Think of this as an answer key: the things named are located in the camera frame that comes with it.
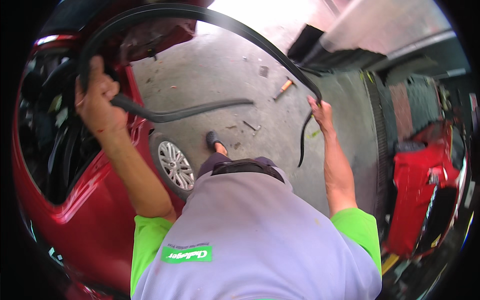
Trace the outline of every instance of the belt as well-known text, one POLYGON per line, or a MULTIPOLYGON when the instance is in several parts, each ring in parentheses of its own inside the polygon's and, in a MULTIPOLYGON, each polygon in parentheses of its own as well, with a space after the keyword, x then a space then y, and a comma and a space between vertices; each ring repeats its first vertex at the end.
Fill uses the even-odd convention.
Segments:
POLYGON ((262 162, 259 162, 250 158, 217 163, 213 167, 213 172, 211 176, 218 175, 218 174, 241 173, 241 172, 254 172, 254 173, 267 174, 285 183, 280 173, 277 170, 275 170, 272 166, 266 165, 262 162))

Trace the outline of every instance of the garage floor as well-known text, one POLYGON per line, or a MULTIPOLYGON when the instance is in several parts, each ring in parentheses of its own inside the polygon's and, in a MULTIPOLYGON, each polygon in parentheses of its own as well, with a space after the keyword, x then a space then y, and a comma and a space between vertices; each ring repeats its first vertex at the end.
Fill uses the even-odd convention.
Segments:
MULTIPOLYGON (((226 2, 217 0, 211 8, 235 17, 229 6, 222 6, 226 2)), ((241 3, 243 8, 249 5, 258 8, 253 1, 241 3)), ((283 13, 287 16, 289 7, 284 5, 281 12, 264 10, 265 13, 258 13, 255 10, 258 15, 254 15, 250 23, 237 19, 286 52, 304 23, 312 17, 309 13, 311 3, 314 1, 300 1, 291 18, 269 15, 283 13)), ((156 124, 156 129, 176 141, 197 171, 210 155, 204 142, 205 134, 215 129, 232 159, 257 156, 272 159, 289 176, 295 194, 328 216, 321 135, 305 139, 305 159, 297 168, 301 126, 309 112, 306 101, 309 90, 303 85, 291 87, 274 102, 272 96, 286 81, 286 76, 292 77, 284 67, 257 46, 227 30, 199 22, 196 34, 191 41, 157 54, 156 61, 149 58, 132 63, 145 105, 160 111, 234 97, 250 98, 255 105, 223 108, 156 124), (268 67, 267 77, 259 75, 261 67, 268 67), (262 129, 254 137, 243 120, 252 126, 261 125, 262 129)), ((332 104, 334 126, 353 169, 359 208, 373 213, 377 143, 364 82, 358 72, 322 78, 309 76, 319 86, 324 100, 332 104)), ((318 125, 312 121, 306 133, 310 135, 317 129, 318 125)))

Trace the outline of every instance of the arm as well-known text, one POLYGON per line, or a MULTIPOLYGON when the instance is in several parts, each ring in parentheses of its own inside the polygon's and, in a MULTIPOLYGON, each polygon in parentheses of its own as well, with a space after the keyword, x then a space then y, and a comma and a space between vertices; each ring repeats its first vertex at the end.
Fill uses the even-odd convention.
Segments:
POLYGON ((375 217, 357 208, 353 172, 333 128, 332 107, 325 101, 317 106, 310 96, 308 103, 325 139, 324 173, 330 220, 338 231, 369 254, 381 276, 377 223, 375 217))
POLYGON ((125 128, 127 116, 110 104, 119 92, 118 82, 104 74, 103 60, 93 57, 86 93, 76 83, 75 107, 87 128, 96 137, 115 172, 127 188, 136 213, 144 217, 162 217, 175 222, 177 216, 170 197, 155 173, 132 145, 125 128))
POLYGON ((324 175, 330 218, 346 208, 356 208, 353 173, 338 142, 332 123, 332 107, 325 101, 317 106, 315 99, 308 97, 313 116, 320 125, 325 139, 324 175))

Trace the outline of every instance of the pants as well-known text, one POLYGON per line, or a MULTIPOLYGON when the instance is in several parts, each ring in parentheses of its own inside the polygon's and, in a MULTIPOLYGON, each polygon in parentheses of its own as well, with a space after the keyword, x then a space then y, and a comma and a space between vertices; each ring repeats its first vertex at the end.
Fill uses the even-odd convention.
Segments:
MULTIPOLYGON (((264 163, 268 166, 276 167, 276 164, 273 163, 273 161, 270 160, 269 158, 261 156, 261 157, 257 157, 255 160, 261 163, 264 163)), ((215 166, 215 164, 223 163, 226 161, 232 161, 232 160, 221 153, 218 153, 218 152, 213 153, 200 167, 200 171, 198 171, 197 178, 200 178, 200 176, 202 176, 205 173, 213 171, 213 167, 215 166)))

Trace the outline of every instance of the green logo patch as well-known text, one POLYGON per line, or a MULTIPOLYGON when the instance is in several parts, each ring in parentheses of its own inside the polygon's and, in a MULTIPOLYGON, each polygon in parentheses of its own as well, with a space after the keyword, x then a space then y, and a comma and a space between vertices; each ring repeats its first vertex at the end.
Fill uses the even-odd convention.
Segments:
POLYGON ((162 248, 161 260, 169 264, 179 264, 183 262, 211 262, 212 246, 202 246, 184 250, 177 250, 164 246, 162 248))

